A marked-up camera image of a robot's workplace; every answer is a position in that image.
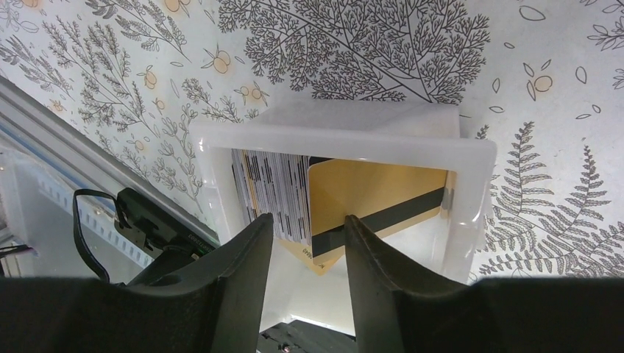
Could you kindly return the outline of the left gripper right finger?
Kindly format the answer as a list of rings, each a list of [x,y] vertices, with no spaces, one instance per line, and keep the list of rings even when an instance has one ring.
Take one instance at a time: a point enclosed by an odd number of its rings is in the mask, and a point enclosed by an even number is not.
[[[448,279],[381,240],[357,217],[344,224],[360,352],[621,352],[617,278]]]

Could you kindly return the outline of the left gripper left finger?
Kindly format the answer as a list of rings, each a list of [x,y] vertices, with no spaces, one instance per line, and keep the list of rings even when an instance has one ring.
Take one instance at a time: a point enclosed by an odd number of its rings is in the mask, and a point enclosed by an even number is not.
[[[274,219],[258,216],[213,252],[145,283],[1,280],[3,352],[254,352]]]

